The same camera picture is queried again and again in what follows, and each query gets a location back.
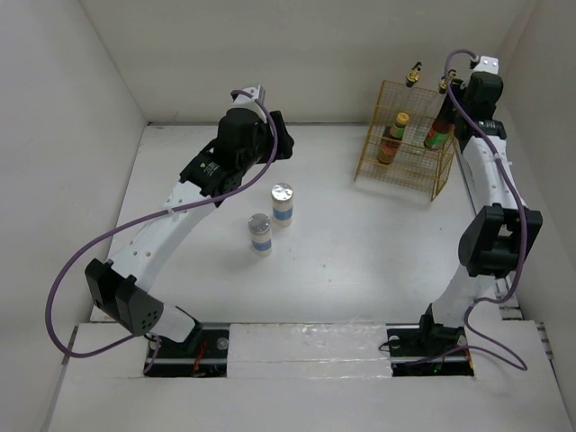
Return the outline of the silver-lid shaker blue label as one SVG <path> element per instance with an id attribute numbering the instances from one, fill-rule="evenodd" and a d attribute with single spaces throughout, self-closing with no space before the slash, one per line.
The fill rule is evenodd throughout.
<path id="1" fill-rule="evenodd" d="M 293 220 L 293 188 L 287 183 L 277 183 L 272 187 L 271 198 L 274 222 L 287 227 Z"/>

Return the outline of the yellow-capped brown sauce bottle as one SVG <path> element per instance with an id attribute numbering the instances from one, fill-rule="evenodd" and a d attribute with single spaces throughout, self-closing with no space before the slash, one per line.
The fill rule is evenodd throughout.
<path id="1" fill-rule="evenodd" d="M 427 149 L 439 150 L 448 140 L 454 127 L 454 109 L 442 109 L 432 122 L 423 143 Z"/>

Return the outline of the dark sauce glass cruet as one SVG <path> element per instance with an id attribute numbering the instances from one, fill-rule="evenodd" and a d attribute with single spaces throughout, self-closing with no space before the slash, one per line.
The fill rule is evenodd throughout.
<path id="1" fill-rule="evenodd" d="M 418 81 L 420 71 L 422 69 L 422 63 L 418 61 L 405 76 L 405 86 L 407 88 L 412 88 Z"/>

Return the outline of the yellow-capped red sauce bottle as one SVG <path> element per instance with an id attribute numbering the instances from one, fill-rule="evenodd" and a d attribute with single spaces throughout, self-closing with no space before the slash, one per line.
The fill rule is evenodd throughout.
<path id="1" fill-rule="evenodd" d="M 392 125 L 387 126 L 382 135 L 377 160 L 383 165 L 389 165 L 396 157 L 403 140 L 404 132 L 410 121 L 406 112 L 398 112 Z"/>

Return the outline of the clear liquid glass cruet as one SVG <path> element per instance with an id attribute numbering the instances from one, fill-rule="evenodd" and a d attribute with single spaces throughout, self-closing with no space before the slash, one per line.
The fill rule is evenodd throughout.
<path id="1" fill-rule="evenodd" d="M 446 94 L 447 88 L 449 87 L 451 82 L 455 79 L 455 77 L 456 77 L 456 70 L 453 68 L 450 68 L 446 74 L 444 74 L 440 77 L 440 80 L 438 83 L 438 92 L 441 95 Z"/>

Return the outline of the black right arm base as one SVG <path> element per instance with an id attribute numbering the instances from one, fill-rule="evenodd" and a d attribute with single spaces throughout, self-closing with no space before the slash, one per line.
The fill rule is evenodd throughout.
<path id="1" fill-rule="evenodd" d="M 393 377 L 474 376 L 463 328 L 435 334 L 416 324 L 392 325 L 379 350 L 391 360 Z"/>

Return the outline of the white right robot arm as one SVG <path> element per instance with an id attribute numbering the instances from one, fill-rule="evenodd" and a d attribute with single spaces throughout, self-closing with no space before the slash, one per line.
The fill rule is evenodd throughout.
<path id="1" fill-rule="evenodd" d="M 460 265 L 442 295 L 421 316 L 416 345 L 425 356 L 458 351 L 473 307 L 510 274 L 521 275 L 543 225 L 540 211 L 527 208 L 511 174 L 507 134 L 493 120 L 503 91 L 497 74 L 473 72 L 456 79 L 438 114 L 455 126 L 460 153 L 472 176 L 480 208 L 460 238 Z"/>

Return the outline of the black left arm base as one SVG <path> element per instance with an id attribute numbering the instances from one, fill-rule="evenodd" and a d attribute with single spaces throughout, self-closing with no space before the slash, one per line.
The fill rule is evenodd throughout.
<path id="1" fill-rule="evenodd" d="M 147 337 L 143 374 L 151 378 L 223 378 L 227 376 L 230 324 L 208 323 L 193 339 L 177 344 L 167 338 L 157 346 Z"/>

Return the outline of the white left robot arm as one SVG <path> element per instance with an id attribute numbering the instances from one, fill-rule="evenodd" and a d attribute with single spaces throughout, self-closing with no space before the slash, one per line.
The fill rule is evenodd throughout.
<path id="1" fill-rule="evenodd" d="M 165 214 L 146 222 L 132 241 L 102 262 L 93 259 L 85 277 L 94 305 L 134 337 L 157 335 L 180 356 L 194 355 L 203 325 L 150 294 L 160 270 L 188 234 L 237 191 L 256 164 L 288 159 L 294 140 L 278 111 L 263 121 L 247 108 L 230 108 L 217 135 L 179 175 Z"/>

